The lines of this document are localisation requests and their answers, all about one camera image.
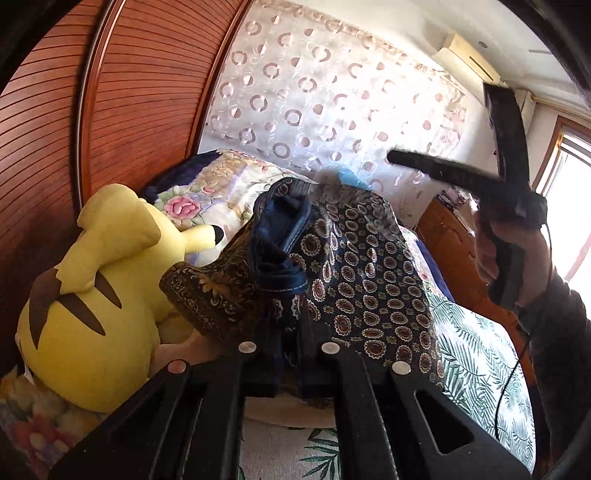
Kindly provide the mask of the person's right forearm sleeve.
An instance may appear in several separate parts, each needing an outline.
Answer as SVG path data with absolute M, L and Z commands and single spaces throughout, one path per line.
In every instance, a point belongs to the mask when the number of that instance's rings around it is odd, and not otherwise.
M 580 295 L 559 276 L 518 320 L 530 337 L 551 454 L 558 458 L 590 411 L 590 320 Z

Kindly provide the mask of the person's right hand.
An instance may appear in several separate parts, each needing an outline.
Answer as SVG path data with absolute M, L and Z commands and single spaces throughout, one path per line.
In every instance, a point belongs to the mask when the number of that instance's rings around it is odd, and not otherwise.
M 476 225 L 476 266 L 481 279 L 488 285 L 499 276 L 497 249 L 485 231 L 480 212 L 474 214 Z M 522 286 L 516 304 L 525 308 L 539 298 L 548 288 L 553 266 L 548 244 L 540 230 L 530 230 L 520 225 L 492 221 L 493 234 L 504 242 L 515 244 L 525 252 Z

